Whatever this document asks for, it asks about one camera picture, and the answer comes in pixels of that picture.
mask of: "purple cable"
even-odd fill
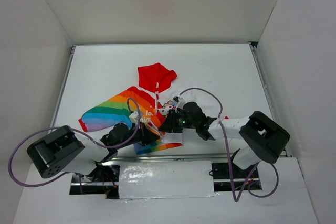
[[[78,179],[79,179],[79,189],[80,189],[80,194],[84,194],[83,193],[83,185],[82,185],[82,178],[80,177],[80,174],[77,173]]]
[[[228,142],[228,139],[227,139],[227,135],[226,135],[226,131],[225,131],[225,128],[224,128],[224,125],[223,123],[221,122],[221,119],[220,119],[220,115],[222,114],[222,111],[223,111],[223,105],[221,103],[221,101],[212,93],[210,93],[209,91],[206,91],[205,89],[201,89],[201,88],[188,88],[184,91],[182,91],[180,93],[180,95],[182,95],[183,93],[185,93],[186,91],[189,91],[189,90],[201,90],[209,95],[211,95],[213,98],[215,98],[217,100],[217,102],[219,103],[219,106],[220,106],[220,111],[219,111],[219,114],[218,114],[218,121],[219,121],[219,124],[223,130],[223,134],[224,134],[224,142],[225,142],[225,147],[226,147],[226,154],[227,154],[227,162],[228,162],[228,167],[229,167],[229,175],[230,175],[230,185],[231,185],[231,191],[232,191],[232,196],[233,196],[233,199],[235,202],[238,202],[240,200],[240,197],[242,196],[242,193],[244,191],[244,188],[248,182],[248,180],[251,178],[253,172],[257,169],[257,166],[259,163],[255,164],[255,166],[253,167],[253,169],[250,171],[250,173],[247,175],[246,179],[244,180],[244,183],[242,185],[242,187],[240,188],[240,191],[238,193],[238,196],[236,196],[236,192],[235,192],[235,183],[234,183],[234,178],[233,178],[233,169],[232,169],[232,161],[231,161],[231,158],[230,158],[230,150],[229,150],[229,142]],[[254,193],[251,192],[250,188],[251,188],[251,185],[253,184],[256,184],[256,183],[259,183],[257,181],[255,182],[252,182],[251,184],[249,184],[248,186],[248,192],[255,196],[255,197],[258,197],[258,198],[266,198],[268,196],[271,196],[278,188],[278,185],[279,185],[279,174],[278,174],[278,171],[277,169],[275,168],[275,166],[273,164],[271,164],[271,166],[273,167],[274,171],[275,171],[275,174],[276,174],[276,177],[277,177],[277,180],[276,180],[276,184],[275,184],[275,187],[274,189],[266,194],[266,195],[256,195]]]
[[[124,142],[120,143],[120,144],[116,144],[114,146],[105,146],[105,145],[102,145],[100,143],[97,143],[91,136],[89,136],[88,134],[86,134],[85,132],[83,131],[80,131],[80,130],[76,130],[76,129],[73,129],[71,128],[72,131],[75,131],[75,132],[78,132],[84,136],[86,136],[89,140],[91,140],[92,142],[94,142],[95,144],[97,144],[98,146],[100,147],[103,147],[103,148],[107,148],[107,149],[112,149],[112,148],[117,148],[117,147],[120,147],[126,143],[128,143],[129,141],[131,141],[131,139],[135,136],[135,134],[137,133],[138,131],[138,128],[139,128],[139,125],[140,125],[140,119],[141,119],[141,116],[140,116],[140,108],[139,108],[139,105],[138,103],[133,99],[133,98],[128,98],[127,99],[127,105],[129,103],[129,101],[133,101],[135,103],[135,106],[137,107],[137,111],[138,111],[138,124],[136,125],[136,128],[133,132],[133,134],[127,139],[125,140]],[[13,159],[14,159],[14,155],[16,154],[17,150],[27,141],[29,140],[30,138],[32,138],[33,136],[41,133],[41,132],[45,132],[45,131],[50,131],[50,130],[56,130],[60,127],[50,127],[50,128],[47,128],[47,129],[44,129],[44,130],[40,130],[40,131],[37,131],[37,132],[34,132],[32,133],[31,135],[27,136],[25,139],[23,139],[13,150],[12,154],[10,155],[9,157],[9,161],[8,161],[8,172],[9,172],[9,175],[10,177],[12,178],[12,180],[17,183],[18,185],[20,186],[24,186],[24,187],[40,187],[40,186],[45,186],[45,185],[48,185],[52,182],[54,182],[55,180],[59,179],[60,177],[66,175],[67,173],[62,173],[61,175],[57,176],[56,178],[53,178],[51,180],[48,180],[47,182],[44,182],[44,183],[40,183],[40,184],[34,184],[34,185],[30,185],[30,184],[26,184],[26,183],[23,183],[21,182],[20,180],[18,180],[15,176],[14,176],[14,173],[13,173],[13,169],[12,169],[12,163],[13,163]]]

